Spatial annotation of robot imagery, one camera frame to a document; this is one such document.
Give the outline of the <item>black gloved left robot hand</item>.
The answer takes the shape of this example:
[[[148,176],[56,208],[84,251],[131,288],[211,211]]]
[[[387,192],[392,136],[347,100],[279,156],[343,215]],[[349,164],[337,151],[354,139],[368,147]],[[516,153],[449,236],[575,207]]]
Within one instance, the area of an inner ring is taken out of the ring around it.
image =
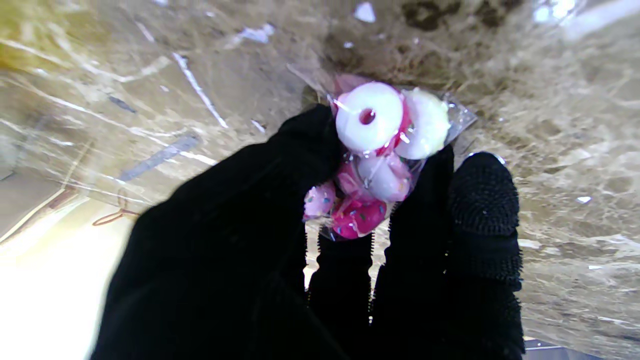
[[[304,198],[338,171],[317,104],[188,180],[135,222],[92,360],[521,360],[519,196],[489,152],[430,157],[373,238],[318,236],[305,286]]]

